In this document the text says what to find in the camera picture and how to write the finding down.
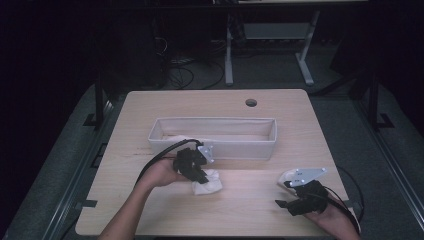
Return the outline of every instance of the table leg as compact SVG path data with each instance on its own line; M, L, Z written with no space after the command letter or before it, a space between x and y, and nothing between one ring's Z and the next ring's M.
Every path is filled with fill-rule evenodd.
M303 78L305 79L305 83L308 86L314 85L314 80L312 79L311 73L309 72L308 65L306 65L305 59L309 50L309 46L311 45L312 37L314 36L315 26L318 21L319 11L315 11L312 17L312 20L308 27L308 32L305 37L305 45L302 48L300 53L296 53L296 60L299 64L300 71L302 72Z
M102 89L102 81L100 76L96 77L96 81L94 83L95 89L95 104L96 104L96 114L89 114L85 119L84 126L94 126L94 130L99 130L102 126L104 120L103 114L103 89Z
M231 33L227 27L227 52L225 56L225 84L233 85L233 64L231 62Z

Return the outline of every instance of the wooden surface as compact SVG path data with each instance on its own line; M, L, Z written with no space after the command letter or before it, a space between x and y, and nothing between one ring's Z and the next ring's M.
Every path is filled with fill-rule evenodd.
M256 107L248 107L255 99ZM320 236L303 216L293 217L275 199L294 200L276 185L294 168L325 167L320 182L347 199L340 176L303 90L156 91L128 94L88 200L76 225L81 235L98 235L130 194L143 166L153 158L148 135L159 117L275 118L278 139L267 161L217 160L223 189L194 196L190 182L156 188L137 235L154 236Z

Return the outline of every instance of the forearm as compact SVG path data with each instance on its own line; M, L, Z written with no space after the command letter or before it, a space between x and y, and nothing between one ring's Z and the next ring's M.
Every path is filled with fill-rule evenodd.
M132 240L152 187L140 181L98 239Z

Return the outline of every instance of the white box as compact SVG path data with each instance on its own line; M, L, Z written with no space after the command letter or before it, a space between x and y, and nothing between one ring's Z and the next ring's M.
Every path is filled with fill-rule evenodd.
M184 139L213 146L213 159L268 160L277 140L273 118L158 118L149 134L153 153ZM195 144L185 144L171 153Z

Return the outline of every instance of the white cloth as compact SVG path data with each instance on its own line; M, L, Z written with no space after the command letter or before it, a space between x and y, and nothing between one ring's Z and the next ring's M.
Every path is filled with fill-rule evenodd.
M209 182L204 184L193 182L192 187L194 195L211 194L222 189L222 183L219 179L218 171L214 169L206 169L204 171L207 174L206 178L209 180Z

